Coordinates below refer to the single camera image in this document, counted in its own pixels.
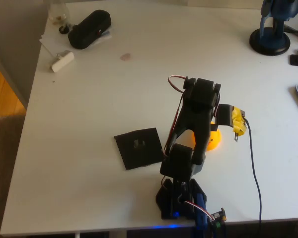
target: white desk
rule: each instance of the white desk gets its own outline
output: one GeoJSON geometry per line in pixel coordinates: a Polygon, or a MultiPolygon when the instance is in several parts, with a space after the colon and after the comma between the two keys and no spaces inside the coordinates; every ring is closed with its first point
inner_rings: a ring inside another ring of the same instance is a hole
{"type": "MultiPolygon", "coordinates": [[[[56,74],[41,49],[2,235],[193,224],[161,220],[155,203],[160,164],[125,171],[113,138],[156,127],[165,144],[180,99],[167,83],[171,74],[220,83],[221,103],[246,111],[263,220],[298,218],[298,103],[292,89],[298,67],[288,64],[297,37],[290,35],[286,54],[267,57],[248,44],[259,10],[124,0],[68,7],[76,23],[95,9],[110,12],[113,37],[56,74]],[[130,61],[119,59],[125,53],[130,61]]],[[[52,30],[48,22],[46,31],[52,30]]],[[[220,146],[206,154],[194,178],[209,212],[223,207],[228,222],[257,220],[248,134],[236,143],[231,128],[220,130],[220,146]]],[[[188,136],[180,141],[188,143],[188,136]]]]}

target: wooden floor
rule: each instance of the wooden floor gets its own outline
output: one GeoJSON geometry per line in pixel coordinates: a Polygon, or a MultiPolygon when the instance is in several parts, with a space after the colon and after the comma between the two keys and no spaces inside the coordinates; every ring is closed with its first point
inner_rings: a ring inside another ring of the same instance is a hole
{"type": "Polygon", "coordinates": [[[0,116],[24,115],[25,108],[0,72],[0,116]]]}

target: blue led light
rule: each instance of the blue led light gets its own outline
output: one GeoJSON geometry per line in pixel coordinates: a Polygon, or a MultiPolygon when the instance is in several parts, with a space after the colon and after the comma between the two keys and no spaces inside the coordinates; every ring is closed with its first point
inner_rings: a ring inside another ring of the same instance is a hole
{"type": "Polygon", "coordinates": [[[173,224],[173,225],[169,225],[169,226],[167,226],[168,228],[177,228],[177,227],[179,227],[178,225],[176,225],[176,224],[173,224]]]}
{"type": "Polygon", "coordinates": [[[173,216],[173,217],[179,217],[180,215],[179,215],[178,212],[174,212],[174,213],[172,214],[172,216],[173,216]]]}
{"type": "Polygon", "coordinates": [[[177,228],[180,227],[179,225],[172,224],[172,225],[167,225],[167,226],[154,226],[153,229],[166,229],[166,228],[177,228]]]}

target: black case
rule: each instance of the black case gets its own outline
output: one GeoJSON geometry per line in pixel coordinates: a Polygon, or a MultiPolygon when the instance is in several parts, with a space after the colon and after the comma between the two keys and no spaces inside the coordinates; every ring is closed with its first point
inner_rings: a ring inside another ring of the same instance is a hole
{"type": "Polygon", "coordinates": [[[70,44],[76,49],[85,49],[111,25],[110,14],[96,10],[69,32],[70,44]]]}

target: black round base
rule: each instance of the black round base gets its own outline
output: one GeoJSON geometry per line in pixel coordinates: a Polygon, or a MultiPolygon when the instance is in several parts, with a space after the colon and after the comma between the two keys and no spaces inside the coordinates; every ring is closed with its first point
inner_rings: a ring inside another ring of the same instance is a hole
{"type": "Polygon", "coordinates": [[[67,34],[67,33],[69,33],[70,32],[70,27],[69,27],[69,25],[65,25],[65,26],[61,26],[60,28],[59,28],[59,32],[61,33],[61,34],[67,34]]]}
{"type": "Polygon", "coordinates": [[[273,34],[272,27],[264,28],[264,35],[259,41],[259,29],[254,31],[249,38],[251,47],[258,53],[266,56],[278,56],[285,53],[290,46],[290,40],[284,33],[283,38],[277,38],[273,34]]]}

